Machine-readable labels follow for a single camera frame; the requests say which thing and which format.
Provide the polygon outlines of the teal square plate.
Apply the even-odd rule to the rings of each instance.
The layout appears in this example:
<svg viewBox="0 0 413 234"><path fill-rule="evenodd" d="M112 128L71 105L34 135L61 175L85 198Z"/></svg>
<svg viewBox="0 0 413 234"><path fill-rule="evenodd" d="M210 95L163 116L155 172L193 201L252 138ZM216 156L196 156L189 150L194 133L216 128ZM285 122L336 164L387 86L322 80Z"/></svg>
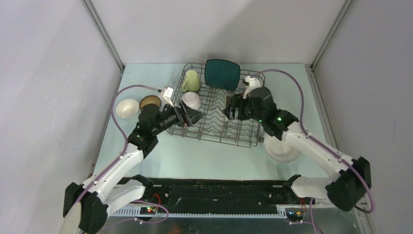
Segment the teal square plate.
<svg viewBox="0 0 413 234"><path fill-rule="evenodd" d="M212 88L234 91L240 75L240 65L229 60L209 59L205 63L205 84Z"/></svg>

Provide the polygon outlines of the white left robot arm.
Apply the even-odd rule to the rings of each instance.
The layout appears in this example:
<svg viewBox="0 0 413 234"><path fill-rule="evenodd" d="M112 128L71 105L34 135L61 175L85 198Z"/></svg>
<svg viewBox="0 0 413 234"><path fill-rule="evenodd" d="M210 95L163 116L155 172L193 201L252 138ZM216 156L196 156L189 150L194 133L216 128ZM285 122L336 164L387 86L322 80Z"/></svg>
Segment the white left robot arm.
<svg viewBox="0 0 413 234"><path fill-rule="evenodd" d="M81 184L71 183L65 190L61 234L99 232L108 216L135 200L152 201L154 190L143 179L132 179L125 185L118 182L135 165L143 161L158 143L157 135L168 128L192 126L206 114L187 107L166 104L161 110L156 104L141 109L138 122L125 142L124 149L105 169Z"/></svg>

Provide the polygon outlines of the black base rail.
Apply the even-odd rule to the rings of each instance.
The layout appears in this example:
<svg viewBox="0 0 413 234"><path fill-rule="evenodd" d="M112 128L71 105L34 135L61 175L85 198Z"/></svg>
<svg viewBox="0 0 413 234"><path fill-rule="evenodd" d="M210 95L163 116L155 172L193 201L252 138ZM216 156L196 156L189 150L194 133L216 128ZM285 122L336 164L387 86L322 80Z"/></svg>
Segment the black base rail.
<svg viewBox="0 0 413 234"><path fill-rule="evenodd" d="M215 180L155 178L120 179L143 183L143 200L161 204L171 215L276 215L278 205L314 205L296 196L284 180Z"/></svg>

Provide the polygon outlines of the brown dotted bowl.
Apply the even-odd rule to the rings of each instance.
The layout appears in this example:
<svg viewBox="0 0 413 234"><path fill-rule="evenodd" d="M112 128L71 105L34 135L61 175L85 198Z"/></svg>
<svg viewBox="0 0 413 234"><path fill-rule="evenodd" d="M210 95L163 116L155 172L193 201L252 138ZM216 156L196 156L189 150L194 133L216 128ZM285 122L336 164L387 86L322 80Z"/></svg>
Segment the brown dotted bowl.
<svg viewBox="0 0 413 234"><path fill-rule="evenodd" d="M150 105L150 104L155 104L158 108L160 108L162 105L162 101L159 98L159 96L156 96L156 95L145 96L144 98L141 99L139 103L139 108L140 110L143 110L145 106Z"/></svg>

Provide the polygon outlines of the light green mug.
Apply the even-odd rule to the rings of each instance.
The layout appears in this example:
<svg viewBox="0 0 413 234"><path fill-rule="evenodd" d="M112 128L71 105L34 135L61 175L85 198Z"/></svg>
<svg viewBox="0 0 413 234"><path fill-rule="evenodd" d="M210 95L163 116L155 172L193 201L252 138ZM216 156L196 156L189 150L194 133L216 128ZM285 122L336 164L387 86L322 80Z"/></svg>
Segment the light green mug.
<svg viewBox="0 0 413 234"><path fill-rule="evenodd" d="M197 92L200 89L201 80L195 70L189 70L185 73L184 81L181 85L182 92Z"/></svg>

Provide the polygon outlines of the large white plate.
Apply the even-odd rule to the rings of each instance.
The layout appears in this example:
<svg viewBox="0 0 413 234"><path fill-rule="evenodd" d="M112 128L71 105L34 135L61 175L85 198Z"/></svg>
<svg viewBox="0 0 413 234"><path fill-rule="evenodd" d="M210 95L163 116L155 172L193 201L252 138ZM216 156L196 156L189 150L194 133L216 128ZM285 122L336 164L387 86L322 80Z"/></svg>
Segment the large white plate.
<svg viewBox="0 0 413 234"><path fill-rule="evenodd" d="M300 157L300 151L275 136L264 134L262 148L266 155L280 163L291 163Z"/></svg>

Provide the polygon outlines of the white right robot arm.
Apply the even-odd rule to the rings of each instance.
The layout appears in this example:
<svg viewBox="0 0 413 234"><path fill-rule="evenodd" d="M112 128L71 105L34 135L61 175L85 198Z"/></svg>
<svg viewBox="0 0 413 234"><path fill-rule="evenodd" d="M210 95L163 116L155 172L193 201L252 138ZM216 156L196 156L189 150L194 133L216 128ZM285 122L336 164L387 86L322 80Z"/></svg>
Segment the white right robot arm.
<svg viewBox="0 0 413 234"><path fill-rule="evenodd" d="M326 178L295 175L286 182L283 197L295 204L302 198L328 199L337 208L350 211L370 194L371 166L363 157L354 159L317 140L292 113L277 108L266 87L247 95L235 94L223 109L229 119L256 120L264 129L264 141L298 150L312 159L327 174Z"/></svg>

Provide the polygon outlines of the small white bowl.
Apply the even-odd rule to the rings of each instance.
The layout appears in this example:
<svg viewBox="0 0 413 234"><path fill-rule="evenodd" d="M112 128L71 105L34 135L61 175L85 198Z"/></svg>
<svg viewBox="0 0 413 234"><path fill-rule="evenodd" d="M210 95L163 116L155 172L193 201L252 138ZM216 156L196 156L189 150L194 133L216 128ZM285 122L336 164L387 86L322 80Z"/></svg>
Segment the small white bowl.
<svg viewBox="0 0 413 234"><path fill-rule="evenodd" d="M202 102L200 96L195 92L186 92L181 96L181 101L190 109L198 110L201 108Z"/></svg>

